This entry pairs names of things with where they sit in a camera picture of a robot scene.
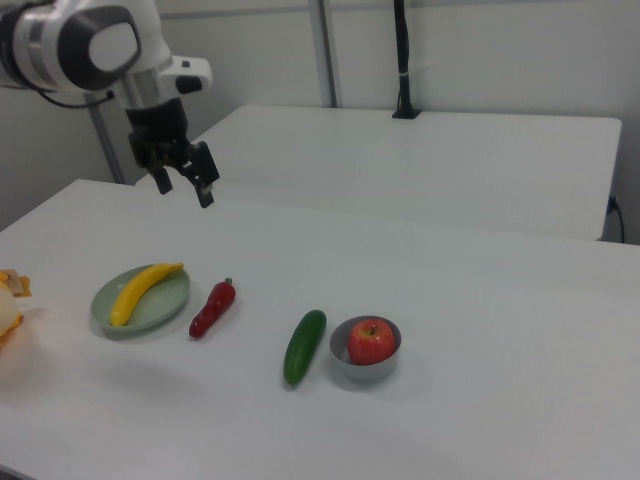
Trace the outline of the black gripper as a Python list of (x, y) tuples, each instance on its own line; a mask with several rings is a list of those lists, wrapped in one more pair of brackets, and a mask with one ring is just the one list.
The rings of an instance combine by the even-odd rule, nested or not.
[(132, 131), (129, 134), (136, 164), (152, 172), (158, 191), (167, 194), (172, 183), (165, 166), (179, 169), (194, 187), (202, 208), (214, 202), (213, 183), (220, 178), (205, 142), (191, 145), (187, 139), (188, 120), (182, 100), (174, 98), (145, 109), (127, 109)]

